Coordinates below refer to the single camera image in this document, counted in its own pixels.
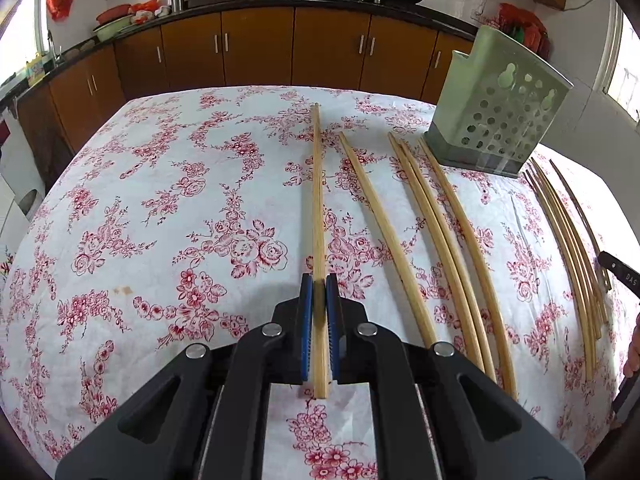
metal bolt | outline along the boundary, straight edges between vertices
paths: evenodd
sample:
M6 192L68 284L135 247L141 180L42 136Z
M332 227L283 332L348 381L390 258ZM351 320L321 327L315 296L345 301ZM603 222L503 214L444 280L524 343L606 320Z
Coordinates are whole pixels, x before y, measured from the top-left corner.
M282 327L277 323L267 323L262 327L262 334L267 337L276 337L282 334Z
M451 357L455 354L456 349L453 348L451 343L447 343L444 341L440 341L433 346L433 351L436 352L436 355L440 357Z
M206 353L207 347L200 343L187 346L186 354L189 359L200 359L204 357L204 354Z
M378 333L378 327L373 323L360 323L358 325L358 334L371 337Z

tablecloth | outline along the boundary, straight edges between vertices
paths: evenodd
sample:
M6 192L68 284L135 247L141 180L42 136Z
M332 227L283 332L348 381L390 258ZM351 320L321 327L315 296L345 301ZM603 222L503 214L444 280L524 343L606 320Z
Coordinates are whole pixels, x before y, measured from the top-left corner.
M56 464L164 364L194 341L238 340L298 294L310 271L312 126L321 105L327 264L369 319L421 344L388 247L338 133L354 147L415 270L438 338L464 351L460 322L424 218L394 157L391 131L414 147L465 251L496 366L494 327L460 227L420 154L434 107L355 91L238 87L129 102L74 158L30 225L0 311L0 399L30 453ZM552 150L602 248L640 266L640 247L593 173ZM604 437L637 300L612 277L612 322L585 380L570 282L535 195L517 180L446 168L490 266L511 342L518 401L586 459ZM365 385L274 386L266 479L376 478Z

chopstick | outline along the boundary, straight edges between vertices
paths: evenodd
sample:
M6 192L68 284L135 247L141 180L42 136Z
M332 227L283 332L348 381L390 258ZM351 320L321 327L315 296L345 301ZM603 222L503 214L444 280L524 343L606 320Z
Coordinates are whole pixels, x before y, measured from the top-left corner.
M314 127L314 172L313 172L313 280L314 309L311 339L312 384L314 396L326 399L329 395L329 341L326 309L324 306L324 218L322 211L322 138L318 103L311 106Z
M342 147L344 148L356 176L358 177L360 187L369 202L373 216L375 217L383 238L391 252L396 270L398 271L400 280L402 281L402 286L404 286L404 291L407 294L409 306L411 306L415 322L418 325L422 342L426 348L430 348L437 341L436 332L433 321L431 320L431 317L428 316L427 310L424 307L424 300L422 299L422 294L420 293L420 288L418 287L418 282L415 279L414 272L409 266L404 251L402 250L402 246L400 245L400 240L398 239L394 229L391 227L382 204L380 203L380 199L378 198L376 191L373 189L369 177L364 172L357 155L354 153L353 148L350 146L344 134L340 133L339 137Z
M589 220L587 219L587 216L584 214L584 211L582 209L582 206L580 205L580 202L578 202L578 199L576 198L573 190L569 186L569 183L566 181L562 173L560 173L560 170L558 170L558 167L554 164L552 160L550 160L549 162L551 162L551 166L554 168L554 171L558 174L558 177L560 177L560 180L562 181L562 185L566 189L566 192L569 194L569 197L571 197L571 200L578 211L578 215L580 215L580 218L582 219L582 223L584 224L585 229L587 229L587 233L589 234L589 238L591 239L591 243L593 244L593 250L595 251L596 257L597 257L598 254L600 254L600 245L598 244L596 235L593 233L593 229L591 229L591 225L589 224ZM595 265L598 267L598 269L602 274L602 277L604 279L604 284L607 287L607 290L611 290L611 282L609 281L609 273L607 272L607 269L604 269L603 267L601 267L598 264L597 260Z
M422 176L413 154L404 142L398 143L391 133L388 136L407 176L409 186L414 192L420 211L427 221L431 238L442 261L444 275L449 283L453 302L460 318L462 333L465 337L467 357L495 382L494 364L482 325L482 317L466 267L462 262L460 250L455 250L457 242L452 240L446 220L442 217L431 188ZM480 331L478 331L477 320L480 323Z
M589 256L587 255L587 251L584 248L582 239L578 234L578 230L575 228L573 219L569 216L569 212L567 211L566 207L560 200L560 197L558 196L558 193L556 192L556 190L553 188L553 186L551 186L551 182L546 177L545 172L542 171L542 168L540 168L540 165L533 158L531 159L531 161L533 165L536 167L538 176L544 182L545 187L548 190L548 193L553 197L553 200L556 203L562 218L564 219L565 225L567 225L567 227L569 228L570 235L571 235L570 241L573 241L574 246L578 251L578 256L580 259L580 264L582 266L584 278L587 281L586 283L587 292L590 300L589 305L591 306L591 309L592 309L591 316L593 317L593 320L594 320L593 331L596 336L596 339L600 339L602 337L602 334L600 332L600 327L603 325L603 323L607 319L607 311L604 307L604 300L602 299L600 284L596 279L595 272L593 270L593 267L591 266L591 262L589 261Z
M484 294L484 301L494 325L494 337L498 349L498 356L500 357L500 369L502 371L502 384L504 386L504 391L507 392L507 394L509 394L514 400L517 400L518 389L516 386L515 371L513 368L513 361L511 360L511 353L509 352L510 346L506 330L504 329L502 313L500 312L500 306L498 305L498 296L495 293L494 284L491 280L491 276L489 275L489 268L482 256L480 245L476 239L476 233L466 217L465 210L463 209L460 200L458 200L456 192L453 190L449 180L442 171L440 163L433 156L433 153L431 153L431 150L422 137L418 139L418 143L429 159L431 167L436 174L436 178L442 186L447 200L449 200L449 204L460 223L460 227L462 227L462 234L465 235L466 246L471 254L474 267L476 268L480 287Z
M558 212L554 212L550 201L547 199L542 183L539 182L529 171L526 172L527 180L531 189L533 189L536 197L538 198L538 202L542 206L542 209L545 213L546 219L551 226L552 231L554 232L554 236L556 237L556 241L558 242L558 247L564 258L564 264L569 275L569 279L571 281L571 286L574 292L574 298L576 307L578 310L578 318L580 319L580 328L582 330L582 341L584 344L584 361L585 361L585 370L586 370L586 378L588 381L593 379L593 367L594 367L594 342L593 342L593 330L590 325L590 320L587 313L587 308L584 303L584 298L582 295L582 289L580 288L580 282L578 280L577 271L575 269L574 259L572 258L572 254L567 245L566 239L562 236L562 231L559 226L558 221Z

triangular cutout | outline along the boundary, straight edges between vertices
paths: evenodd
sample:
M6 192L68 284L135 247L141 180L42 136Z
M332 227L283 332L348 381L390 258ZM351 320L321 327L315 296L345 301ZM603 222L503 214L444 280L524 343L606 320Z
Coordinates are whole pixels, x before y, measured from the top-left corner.
M171 378L148 403L121 420L118 429L145 444L154 443L162 430L178 386L180 386L180 377Z
M494 442L520 430L518 419L506 412L469 377L462 375L458 380L486 441Z

kitchen counter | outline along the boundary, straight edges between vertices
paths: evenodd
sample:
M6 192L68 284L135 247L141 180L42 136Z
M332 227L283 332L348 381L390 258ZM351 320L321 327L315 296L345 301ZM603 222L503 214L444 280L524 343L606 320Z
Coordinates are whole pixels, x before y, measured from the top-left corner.
M122 38L126 38L127 36L131 36L133 34L137 34L138 32L147 30L148 28L158 27L159 25L162 25L164 23L182 20L184 18L199 16L201 14L208 14L210 12L246 9L251 7L324 7L329 9L368 12L369 14L373 14L375 16L385 16L388 18L394 18L396 20L415 23L416 25L422 25L425 27L433 28L435 30L447 32L449 34L453 34L454 36L458 36L469 41L473 41L476 37L476 33L478 32L477 27L467 22L454 18L453 16L449 16L448 14L438 12L437 10L430 9L429 7L420 5L398 6L384 3L376 4L373 2L373 0L235 0L231 2L213 4L210 6L195 7L194 9L187 9L183 12L170 14L169 16L166 16L164 18L151 20L150 22L144 23L137 28L128 30L123 34L118 34L110 40L98 43L92 48L83 50L73 59L64 62L58 67L55 67L33 87L24 90L24 86L18 85L14 90L7 93L7 95L0 100L0 110L6 108L9 102L11 102L14 97L20 98L28 94L28 92L30 92L32 89L37 88L39 84L50 81L58 74L65 71L68 67L72 66L81 59L84 59L86 56L89 56L90 54L96 52L97 50L100 50L102 47L113 43L114 41L121 40Z

